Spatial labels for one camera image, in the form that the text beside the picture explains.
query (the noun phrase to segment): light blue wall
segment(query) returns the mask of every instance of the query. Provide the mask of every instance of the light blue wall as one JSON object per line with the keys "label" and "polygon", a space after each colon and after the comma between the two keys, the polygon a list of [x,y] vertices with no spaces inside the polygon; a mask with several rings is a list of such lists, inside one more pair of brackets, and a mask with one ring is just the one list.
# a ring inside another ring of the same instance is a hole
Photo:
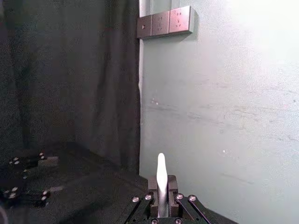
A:
{"label": "light blue wall", "polygon": [[214,211],[299,223],[299,3],[173,4],[191,5],[199,29],[144,41],[141,175],[163,152],[180,191]]}

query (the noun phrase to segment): black table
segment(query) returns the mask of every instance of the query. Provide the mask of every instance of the black table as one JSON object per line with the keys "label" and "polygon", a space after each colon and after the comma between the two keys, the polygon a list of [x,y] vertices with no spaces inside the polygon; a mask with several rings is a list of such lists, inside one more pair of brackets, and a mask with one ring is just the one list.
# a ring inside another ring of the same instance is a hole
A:
{"label": "black table", "polygon": [[[59,156],[59,166],[33,171],[32,190],[63,186],[45,208],[8,211],[13,224],[113,224],[133,196],[147,192],[147,180],[129,173],[76,143],[59,143],[42,150]],[[210,210],[219,224],[235,224]]]}

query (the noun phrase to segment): bolt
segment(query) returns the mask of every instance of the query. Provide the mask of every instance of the bolt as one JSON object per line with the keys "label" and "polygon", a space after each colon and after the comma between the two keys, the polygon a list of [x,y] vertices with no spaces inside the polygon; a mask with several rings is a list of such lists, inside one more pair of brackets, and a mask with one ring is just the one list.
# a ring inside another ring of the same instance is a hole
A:
{"label": "bolt", "polygon": [[151,195],[146,195],[145,196],[145,200],[150,200],[151,199]]}
{"label": "bolt", "polygon": [[15,193],[11,193],[9,198],[15,198],[15,195],[16,195]]}
{"label": "bolt", "polygon": [[158,220],[157,220],[156,218],[154,218],[154,219],[151,220],[150,223],[151,223],[151,224],[158,224]]}
{"label": "bolt", "polygon": [[196,200],[196,196],[190,195],[189,196],[189,200],[192,201],[192,202],[194,202]]}
{"label": "bolt", "polygon": [[184,197],[184,195],[182,195],[182,194],[177,194],[177,197],[176,197],[176,198],[177,198],[178,200],[180,200],[180,199],[183,199],[183,197]]}
{"label": "bolt", "polygon": [[176,224],[182,224],[182,220],[180,218],[177,218],[175,222]]}
{"label": "bolt", "polygon": [[139,201],[139,197],[133,197],[132,202],[138,202]]}

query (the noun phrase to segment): black surface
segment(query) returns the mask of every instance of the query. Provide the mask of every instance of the black surface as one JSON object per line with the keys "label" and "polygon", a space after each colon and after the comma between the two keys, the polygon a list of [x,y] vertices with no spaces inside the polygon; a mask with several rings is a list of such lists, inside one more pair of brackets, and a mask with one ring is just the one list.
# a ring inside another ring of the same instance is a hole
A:
{"label": "black surface", "polygon": [[[36,170],[34,174],[37,176],[30,188],[41,190],[63,186],[64,189],[52,193],[50,204],[45,208],[26,212],[24,209],[10,210],[14,224],[112,224],[131,197],[147,192],[147,180],[74,143],[56,144],[44,152],[58,155],[59,167]],[[234,223],[206,212],[220,224]]]}
{"label": "black surface", "polygon": [[[0,66],[5,70],[0,81],[15,84],[5,84],[8,93],[0,96],[1,142],[12,148],[9,135],[17,135],[17,126],[25,148],[75,141],[138,173],[138,1],[4,0],[3,5],[8,32],[1,34],[10,47],[0,42],[7,53],[2,57],[1,48],[1,63],[8,67]],[[1,148],[0,155],[9,149]]]}
{"label": "black surface", "polygon": [[0,2],[0,164],[5,158],[12,157],[15,149],[23,146],[8,32],[1,4],[2,2]]}

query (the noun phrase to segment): white object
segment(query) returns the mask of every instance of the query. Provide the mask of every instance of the white object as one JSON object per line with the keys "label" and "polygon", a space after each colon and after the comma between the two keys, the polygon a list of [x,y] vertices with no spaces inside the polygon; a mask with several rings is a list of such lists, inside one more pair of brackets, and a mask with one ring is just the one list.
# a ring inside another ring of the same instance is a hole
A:
{"label": "white object", "polygon": [[158,156],[157,185],[158,185],[158,217],[168,217],[168,176],[166,171],[165,156]]}

